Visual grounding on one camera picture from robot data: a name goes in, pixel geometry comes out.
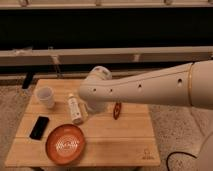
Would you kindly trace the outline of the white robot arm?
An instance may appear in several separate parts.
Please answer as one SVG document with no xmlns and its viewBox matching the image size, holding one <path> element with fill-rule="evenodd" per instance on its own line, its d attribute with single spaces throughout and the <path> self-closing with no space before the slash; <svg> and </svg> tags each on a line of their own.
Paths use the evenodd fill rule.
<svg viewBox="0 0 213 171">
<path fill-rule="evenodd" d="M 187 106 L 213 110 L 213 60 L 187 63 L 136 76 L 113 79 L 96 66 L 78 94 L 91 111 L 104 102 Z"/>
</svg>

